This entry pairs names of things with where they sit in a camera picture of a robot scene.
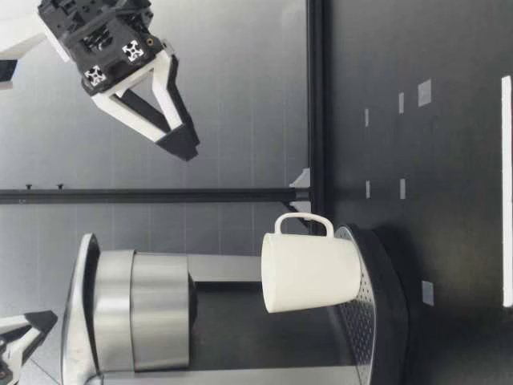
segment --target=silver coffee machine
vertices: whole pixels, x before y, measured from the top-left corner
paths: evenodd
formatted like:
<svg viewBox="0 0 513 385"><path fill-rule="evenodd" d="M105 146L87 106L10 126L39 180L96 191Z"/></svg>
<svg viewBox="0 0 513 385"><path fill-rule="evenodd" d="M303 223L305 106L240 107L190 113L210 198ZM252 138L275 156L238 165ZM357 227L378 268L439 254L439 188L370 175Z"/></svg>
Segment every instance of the silver coffee machine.
<svg viewBox="0 0 513 385"><path fill-rule="evenodd" d="M102 251L86 235L63 323L63 385L371 384L380 310L364 258L356 301L286 314L265 311L260 264Z"/></svg>

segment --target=white strip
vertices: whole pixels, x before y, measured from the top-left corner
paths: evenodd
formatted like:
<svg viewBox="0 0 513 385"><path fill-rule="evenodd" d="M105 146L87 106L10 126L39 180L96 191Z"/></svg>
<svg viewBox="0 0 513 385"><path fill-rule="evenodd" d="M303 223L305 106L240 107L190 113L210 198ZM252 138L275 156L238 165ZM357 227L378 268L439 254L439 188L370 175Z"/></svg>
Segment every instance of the white strip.
<svg viewBox="0 0 513 385"><path fill-rule="evenodd" d="M406 199L406 179L401 179L399 182L399 195L401 198L401 201L404 201Z"/></svg>
<svg viewBox="0 0 513 385"><path fill-rule="evenodd" d="M370 180L366 181L366 199L370 199Z"/></svg>
<svg viewBox="0 0 513 385"><path fill-rule="evenodd" d="M431 95L431 79L418 85L418 106L424 107L433 100Z"/></svg>
<svg viewBox="0 0 513 385"><path fill-rule="evenodd" d="M399 94L399 115L404 114L404 92Z"/></svg>
<svg viewBox="0 0 513 385"><path fill-rule="evenodd" d="M503 274L504 306L513 306L513 171L511 157L511 77L503 78Z"/></svg>

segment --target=white mug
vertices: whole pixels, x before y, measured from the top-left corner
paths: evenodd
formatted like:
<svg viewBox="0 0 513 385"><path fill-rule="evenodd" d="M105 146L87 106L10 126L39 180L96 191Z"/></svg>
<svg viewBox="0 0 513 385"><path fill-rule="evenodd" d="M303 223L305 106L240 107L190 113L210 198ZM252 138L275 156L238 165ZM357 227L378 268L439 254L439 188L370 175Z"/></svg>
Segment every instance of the white mug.
<svg viewBox="0 0 513 385"><path fill-rule="evenodd" d="M325 237L281 232L287 218L321 222ZM290 213L278 218L274 234L265 234L262 287L269 313L333 306L354 300L362 268L356 245L335 238L332 223L318 215Z"/></svg>

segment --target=black metal frame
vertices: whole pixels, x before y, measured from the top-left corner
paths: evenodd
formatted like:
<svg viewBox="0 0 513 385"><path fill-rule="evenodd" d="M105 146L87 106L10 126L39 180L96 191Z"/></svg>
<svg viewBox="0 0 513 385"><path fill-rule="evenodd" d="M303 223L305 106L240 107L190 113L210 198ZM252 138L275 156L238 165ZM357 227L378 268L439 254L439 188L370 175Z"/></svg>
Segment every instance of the black metal frame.
<svg viewBox="0 0 513 385"><path fill-rule="evenodd" d="M324 114L324 4L323 0L306 0L308 44L308 113L309 158L312 212L326 215L325 207L325 114ZM312 222L312 233L323 228Z"/></svg>
<svg viewBox="0 0 513 385"><path fill-rule="evenodd" d="M309 201L308 189L56 189L0 190L0 205L155 204Z"/></svg>

